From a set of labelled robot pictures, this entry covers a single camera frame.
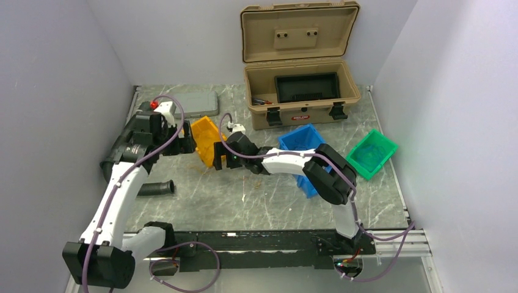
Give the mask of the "orange plastic bin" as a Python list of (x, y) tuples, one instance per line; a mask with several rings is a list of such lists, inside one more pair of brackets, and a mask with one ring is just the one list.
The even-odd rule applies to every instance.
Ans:
[(214, 142), (219, 142), (219, 130), (215, 123), (204, 116), (191, 124), (192, 135), (197, 144), (195, 150), (201, 161), (207, 166), (213, 166)]

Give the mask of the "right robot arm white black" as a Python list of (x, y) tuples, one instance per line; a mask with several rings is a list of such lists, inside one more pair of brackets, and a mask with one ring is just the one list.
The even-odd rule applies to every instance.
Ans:
[(244, 167), (256, 175), (291, 174), (306, 177), (318, 195), (331, 204), (335, 220), (337, 247), (352, 253), (360, 245), (360, 223), (353, 199), (357, 192), (356, 172), (330, 145), (290, 151), (257, 147), (243, 132), (214, 143), (213, 165), (222, 169), (221, 157), (228, 168)]

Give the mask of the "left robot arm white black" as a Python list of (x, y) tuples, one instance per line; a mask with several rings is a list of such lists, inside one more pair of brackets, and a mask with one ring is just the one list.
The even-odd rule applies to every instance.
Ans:
[(126, 288), (137, 263), (157, 252), (168, 256), (177, 244), (172, 224), (148, 222), (131, 238), (125, 225), (137, 196), (158, 184), (147, 184), (160, 155), (193, 153), (189, 121), (155, 110), (133, 115), (116, 138), (100, 167), (107, 188), (86, 230), (77, 242), (67, 242), (62, 257), (76, 284), (84, 291), (97, 286)]

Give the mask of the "grey plastic case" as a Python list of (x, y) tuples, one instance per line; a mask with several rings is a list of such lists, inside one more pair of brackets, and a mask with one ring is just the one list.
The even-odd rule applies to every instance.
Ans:
[(219, 101), (216, 91), (176, 93), (173, 97), (180, 102), (185, 119), (213, 117), (219, 114)]

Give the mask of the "screwdrivers in toolbox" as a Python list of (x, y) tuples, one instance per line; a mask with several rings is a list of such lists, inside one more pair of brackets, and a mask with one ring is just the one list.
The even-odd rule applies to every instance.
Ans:
[(252, 98), (252, 104), (255, 106), (261, 106), (273, 104), (273, 102), (264, 99)]

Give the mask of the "blue plastic bin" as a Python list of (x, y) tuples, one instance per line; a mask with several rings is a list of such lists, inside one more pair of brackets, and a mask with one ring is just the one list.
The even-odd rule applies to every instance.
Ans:
[[(303, 125), (278, 137), (279, 148), (288, 151), (304, 151), (318, 148), (322, 143), (327, 143), (321, 134), (312, 124)], [(306, 198), (313, 198), (318, 192), (309, 181), (302, 175), (293, 175), (296, 185), (305, 194)]]

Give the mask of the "black tray in toolbox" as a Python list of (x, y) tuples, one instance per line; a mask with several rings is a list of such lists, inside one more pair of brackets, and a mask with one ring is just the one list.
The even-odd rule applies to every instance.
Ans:
[(334, 72), (276, 76), (274, 82), (279, 103), (341, 97), (338, 74)]

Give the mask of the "tan open toolbox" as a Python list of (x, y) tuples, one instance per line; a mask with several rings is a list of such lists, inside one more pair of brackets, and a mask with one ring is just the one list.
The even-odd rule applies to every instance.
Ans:
[[(247, 106), (256, 130), (346, 120), (361, 98), (344, 55), (356, 1), (250, 5), (240, 14)], [(276, 76), (338, 74), (341, 97), (279, 103)], [(252, 98), (273, 102), (255, 106)]]

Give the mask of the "green plastic bin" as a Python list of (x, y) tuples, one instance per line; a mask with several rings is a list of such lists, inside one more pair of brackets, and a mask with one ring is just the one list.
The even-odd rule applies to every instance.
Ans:
[(346, 156), (347, 162), (365, 180), (370, 180), (396, 153), (399, 145), (372, 129)]

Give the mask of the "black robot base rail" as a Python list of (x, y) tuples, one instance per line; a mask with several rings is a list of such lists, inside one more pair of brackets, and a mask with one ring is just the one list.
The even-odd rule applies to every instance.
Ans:
[(221, 269), (267, 269), (312, 267), (332, 269), (335, 262), (350, 264), (373, 260), (388, 264), (392, 257), (431, 256), (428, 240), (422, 230), (411, 230), (406, 237), (401, 229), (374, 229), (377, 238), (359, 233), (347, 240), (334, 229), (309, 230), (241, 230), (241, 231), (175, 231), (175, 242), (181, 248), (153, 252), (151, 260), (174, 259), (180, 272), (213, 269), (215, 258)]

